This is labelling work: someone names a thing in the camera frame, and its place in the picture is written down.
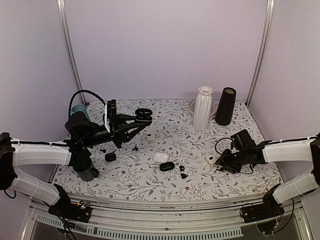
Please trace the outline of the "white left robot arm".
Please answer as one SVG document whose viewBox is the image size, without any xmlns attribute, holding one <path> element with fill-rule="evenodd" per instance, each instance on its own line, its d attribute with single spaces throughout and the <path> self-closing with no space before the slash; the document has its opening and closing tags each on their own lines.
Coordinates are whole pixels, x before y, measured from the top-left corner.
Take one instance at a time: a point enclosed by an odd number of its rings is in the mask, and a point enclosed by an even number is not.
<svg viewBox="0 0 320 240">
<path fill-rule="evenodd" d="M 113 110 L 104 114 L 104 124 L 90 121 L 83 112 L 72 114 L 65 123 L 70 139 L 59 142 L 14 140 L 8 132 L 0 135 L 0 189 L 12 190 L 42 200 L 63 216 L 74 213 L 74 205 L 59 185 L 49 185 L 25 173 L 23 165 L 61 165 L 72 167 L 81 180 L 89 182 L 99 176 L 89 148 L 113 142 L 120 149 L 135 135 L 149 126 L 152 111 L 139 108 L 135 115 L 117 114 Z"/>
</svg>

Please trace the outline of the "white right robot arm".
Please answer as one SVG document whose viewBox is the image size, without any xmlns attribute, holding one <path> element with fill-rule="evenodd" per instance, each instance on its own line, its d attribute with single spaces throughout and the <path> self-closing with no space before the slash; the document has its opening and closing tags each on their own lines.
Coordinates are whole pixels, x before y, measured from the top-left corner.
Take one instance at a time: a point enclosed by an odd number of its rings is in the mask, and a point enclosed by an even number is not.
<svg viewBox="0 0 320 240">
<path fill-rule="evenodd" d="M 263 196 L 258 213 L 269 218 L 278 210 L 278 205 L 287 200 L 312 192 L 320 187 L 320 135 L 263 141 L 256 144 L 246 131 L 230 137 L 230 149 L 220 153 L 217 163 L 230 173 L 237 174 L 244 165 L 264 165 L 278 162 L 309 162 L 312 168 L 295 178 L 274 186 Z"/>
</svg>

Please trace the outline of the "white closed earbud case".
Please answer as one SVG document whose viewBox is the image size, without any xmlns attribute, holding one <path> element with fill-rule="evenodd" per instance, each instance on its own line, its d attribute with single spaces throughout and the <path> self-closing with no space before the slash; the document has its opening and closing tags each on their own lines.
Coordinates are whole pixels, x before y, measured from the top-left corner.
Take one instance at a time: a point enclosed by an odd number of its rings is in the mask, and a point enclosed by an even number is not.
<svg viewBox="0 0 320 240">
<path fill-rule="evenodd" d="M 147 139 L 148 141 L 153 141 L 154 138 L 155 138 L 155 135 L 154 135 L 153 133 L 148 133 L 148 134 L 146 134 L 146 139 Z"/>
</svg>

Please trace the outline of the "black square earbud case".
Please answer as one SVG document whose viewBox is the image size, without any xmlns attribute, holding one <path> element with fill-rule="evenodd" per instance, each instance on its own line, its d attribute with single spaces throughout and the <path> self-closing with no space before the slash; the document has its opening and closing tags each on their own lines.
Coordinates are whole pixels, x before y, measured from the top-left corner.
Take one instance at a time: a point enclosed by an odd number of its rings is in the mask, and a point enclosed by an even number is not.
<svg viewBox="0 0 320 240">
<path fill-rule="evenodd" d="M 105 161 L 108 162 L 108 163 L 115 161 L 116 158 L 117 157 L 116 157 L 116 154 L 114 152 L 107 153 L 104 156 Z"/>
</svg>

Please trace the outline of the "white open earbud case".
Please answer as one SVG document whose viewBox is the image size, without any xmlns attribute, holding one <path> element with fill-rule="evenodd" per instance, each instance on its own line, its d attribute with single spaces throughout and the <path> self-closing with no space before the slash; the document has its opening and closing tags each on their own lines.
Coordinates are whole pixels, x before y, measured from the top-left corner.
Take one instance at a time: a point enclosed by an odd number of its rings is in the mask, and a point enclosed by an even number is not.
<svg viewBox="0 0 320 240">
<path fill-rule="evenodd" d="M 169 159 L 169 156 L 165 153 L 161 153 L 161 152 L 156 152 L 153 156 L 153 160 L 156 162 L 156 163 L 166 163 Z"/>
</svg>

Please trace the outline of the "black oval earbud case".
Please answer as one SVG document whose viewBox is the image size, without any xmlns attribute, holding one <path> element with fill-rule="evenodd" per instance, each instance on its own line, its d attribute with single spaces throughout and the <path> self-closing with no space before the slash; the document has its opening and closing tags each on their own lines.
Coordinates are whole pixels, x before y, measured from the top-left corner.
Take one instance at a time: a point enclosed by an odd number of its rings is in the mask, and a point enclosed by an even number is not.
<svg viewBox="0 0 320 240">
<path fill-rule="evenodd" d="M 159 169 L 162 171 L 162 172 L 167 172 L 167 171 L 171 171 L 175 168 L 175 164 L 171 161 L 169 162 L 164 162 L 164 163 L 161 163 L 159 165 Z"/>
</svg>

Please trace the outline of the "black tapered vase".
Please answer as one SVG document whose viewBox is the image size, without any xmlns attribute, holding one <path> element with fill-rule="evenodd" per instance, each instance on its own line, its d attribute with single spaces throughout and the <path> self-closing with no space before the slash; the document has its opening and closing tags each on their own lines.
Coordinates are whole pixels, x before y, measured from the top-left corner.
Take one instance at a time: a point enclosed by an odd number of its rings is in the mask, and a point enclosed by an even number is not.
<svg viewBox="0 0 320 240">
<path fill-rule="evenodd" d="M 217 124 L 227 126 L 231 123 L 236 102 L 236 94 L 236 90 L 231 87 L 225 87 L 223 89 L 215 114 L 215 122 Z"/>
</svg>

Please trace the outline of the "teal cup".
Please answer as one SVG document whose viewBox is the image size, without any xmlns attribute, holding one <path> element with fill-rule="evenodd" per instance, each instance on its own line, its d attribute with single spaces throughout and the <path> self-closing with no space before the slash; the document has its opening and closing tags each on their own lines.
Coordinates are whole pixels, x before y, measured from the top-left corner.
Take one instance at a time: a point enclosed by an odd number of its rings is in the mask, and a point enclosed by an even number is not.
<svg viewBox="0 0 320 240">
<path fill-rule="evenodd" d="M 87 119 L 90 118 L 87 113 L 86 107 L 82 104 L 74 105 L 71 107 L 70 114 L 73 115 L 76 112 L 82 112 L 82 113 L 84 113 L 84 115 L 86 116 Z"/>
</svg>

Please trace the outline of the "white ribbed vase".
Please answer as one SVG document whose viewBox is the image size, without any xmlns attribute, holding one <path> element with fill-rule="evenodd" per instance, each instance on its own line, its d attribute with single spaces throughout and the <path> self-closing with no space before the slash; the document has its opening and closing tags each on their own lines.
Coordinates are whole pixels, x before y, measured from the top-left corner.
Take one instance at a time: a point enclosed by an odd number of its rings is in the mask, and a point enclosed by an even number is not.
<svg viewBox="0 0 320 240">
<path fill-rule="evenodd" d="M 208 86 L 200 86 L 198 91 L 193 113 L 193 128 L 196 131 L 203 131 L 206 129 L 210 117 L 213 89 Z"/>
</svg>

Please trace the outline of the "black mug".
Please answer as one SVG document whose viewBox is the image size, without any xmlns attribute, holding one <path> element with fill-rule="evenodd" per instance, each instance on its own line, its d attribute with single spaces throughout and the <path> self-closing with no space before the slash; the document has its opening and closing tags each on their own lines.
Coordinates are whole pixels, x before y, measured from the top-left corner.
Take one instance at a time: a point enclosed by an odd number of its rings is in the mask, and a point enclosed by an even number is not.
<svg viewBox="0 0 320 240">
<path fill-rule="evenodd" d="M 94 165 L 91 165 L 84 171 L 77 171 L 77 176 L 85 182 L 92 181 L 93 179 L 97 178 L 100 174 L 100 172 L 95 168 Z"/>
</svg>

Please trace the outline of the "aluminium front rail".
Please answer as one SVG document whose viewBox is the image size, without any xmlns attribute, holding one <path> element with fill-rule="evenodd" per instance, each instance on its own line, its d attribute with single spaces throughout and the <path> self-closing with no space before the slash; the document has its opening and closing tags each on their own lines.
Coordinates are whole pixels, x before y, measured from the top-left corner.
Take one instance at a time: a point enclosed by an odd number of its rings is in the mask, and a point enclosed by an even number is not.
<svg viewBox="0 0 320 240">
<path fill-rule="evenodd" d="M 91 198 L 89 222 L 70 227 L 32 201 L 23 240 L 313 240 L 300 199 L 287 201 L 282 216 L 245 222 L 240 212 L 262 195 L 204 201 L 132 201 Z"/>
</svg>

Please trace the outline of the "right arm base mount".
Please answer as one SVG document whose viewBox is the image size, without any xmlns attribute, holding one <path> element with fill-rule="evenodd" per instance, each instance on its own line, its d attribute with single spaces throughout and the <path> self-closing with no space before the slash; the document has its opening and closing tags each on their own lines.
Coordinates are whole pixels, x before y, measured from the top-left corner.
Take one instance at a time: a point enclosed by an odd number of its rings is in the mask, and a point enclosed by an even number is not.
<svg viewBox="0 0 320 240">
<path fill-rule="evenodd" d="M 273 197 L 275 189 L 280 184 L 272 187 L 263 197 L 260 204 L 247 204 L 243 205 L 239 211 L 239 215 L 244 219 L 245 223 L 251 223 L 261 221 L 277 216 L 281 216 L 285 213 L 283 205 L 277 203 Z"/>
</svg>

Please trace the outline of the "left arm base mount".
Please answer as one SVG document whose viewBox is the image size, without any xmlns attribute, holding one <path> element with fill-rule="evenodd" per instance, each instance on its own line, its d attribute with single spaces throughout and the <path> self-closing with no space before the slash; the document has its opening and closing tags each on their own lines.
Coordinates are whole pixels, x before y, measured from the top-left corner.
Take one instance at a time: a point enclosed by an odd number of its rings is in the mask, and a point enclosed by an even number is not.
<svg viewBox="0 0 320 240">
<path fill-rule="evenodd" d="M 49 205 L 48 213 L 60 217 L 61 219 L 88 223 L 93 210 L 90 207 L 90 203 L 84 200 L 72 203 L 62 186 L 56 183 L 54 186 L 58 190 L 59 199 L 54 205 Z"/>
</svg>

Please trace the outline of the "left aluminium corner post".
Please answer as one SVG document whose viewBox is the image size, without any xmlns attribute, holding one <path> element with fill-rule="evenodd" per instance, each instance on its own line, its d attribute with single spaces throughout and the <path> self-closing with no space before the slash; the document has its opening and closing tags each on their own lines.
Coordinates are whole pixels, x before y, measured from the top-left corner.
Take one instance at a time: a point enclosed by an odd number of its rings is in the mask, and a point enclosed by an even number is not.
<svg viewBox="0 0 320 240">
<path fill-rule="evenodd" d="M 56 3 L 57 3 L 57 12 L 58 12 L 58 17 L 60 21 L 62 37 L 64 40 L 64 45 L 67 52 L 67 57 L 68 57 L 72 77 L 74 80 L 75 88 L 77 91 L 79 91 L 83 89 L 83 86 L 80 80 L 80 75 L 79 75 L 79 71 L 76 64 L 76 58 L 73 51 L 72 40 L 71 40 L 68 19 L 67 19 L 66 1 L 57 0 Z"/>
</svg>

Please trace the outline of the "aluminium corner post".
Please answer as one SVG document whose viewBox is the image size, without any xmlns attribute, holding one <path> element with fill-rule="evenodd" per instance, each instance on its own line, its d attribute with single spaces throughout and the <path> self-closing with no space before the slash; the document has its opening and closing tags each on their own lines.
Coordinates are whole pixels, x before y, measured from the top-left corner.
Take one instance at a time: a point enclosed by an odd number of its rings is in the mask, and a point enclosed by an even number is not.
<svg viewBox="0 0 320 240">
<path fill-rule="evenodd" d="M 68 57 L 72 77 L 74 80 L 75 88 L 77 91 L 79 91 L 83 89 L 83 86 L 80 80 L 80 75 L 79 75 L 79 71 L 76 64 L 76 58 L 73 51 L 72 40 L 71 40 L 68 19 L 67 19 L 66 1 L 57 0 L 56 3 L 57 3 L 57 12 L 58 12 L 58 17 L 60 21 L 62 37 L 64 40 L 64 45 L 67 52 L 67 57 Z"/>
<path fill-rule="evenodd" d="M 264 57 L 265 57 L 265 53 L 268 45 L 268 39 L 269 39 L 269 35 L 272 28 L 274 8 L 275 8 L 275 0 L 267 0 L 260 47 L 259 47 L 257 60 L 256 60 L 256 64 L 253 71 L 251 84 L 250 84 L 246 101 L 245 101 L 245 105 L 247 106 L 248 109 L 250 109 L 253 103 L 254 95 L 258 87 L 260 73 L 262 70 Z"/>
</svg>

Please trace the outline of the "right aluminium corner post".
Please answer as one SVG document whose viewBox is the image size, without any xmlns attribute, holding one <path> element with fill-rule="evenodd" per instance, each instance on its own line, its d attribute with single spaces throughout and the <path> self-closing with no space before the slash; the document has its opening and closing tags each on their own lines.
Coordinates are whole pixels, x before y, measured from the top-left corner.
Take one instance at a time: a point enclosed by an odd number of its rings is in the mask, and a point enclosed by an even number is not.
<svg viewBox="0 0 320 240">
<path fill-rule="evenodd" d="M 260 47 L 259 47 L 257 60 L 256 60 L 256 64 L 253 71 L 251 84 L 250 84 L 246 101 L 245 101 L 245 105 L 247 106 L 248 109 L 250 109 L 253 103 L 254 95 L 258 87 L 260 73 L 262 70 L 264 57 L 265 57 L 265 53 L 268 45 L 268 39 L 269 39 L 269 35 L 272 28 L 274 8 L 275 8 L 275 0 L 267 0 Z"/>
</svg>

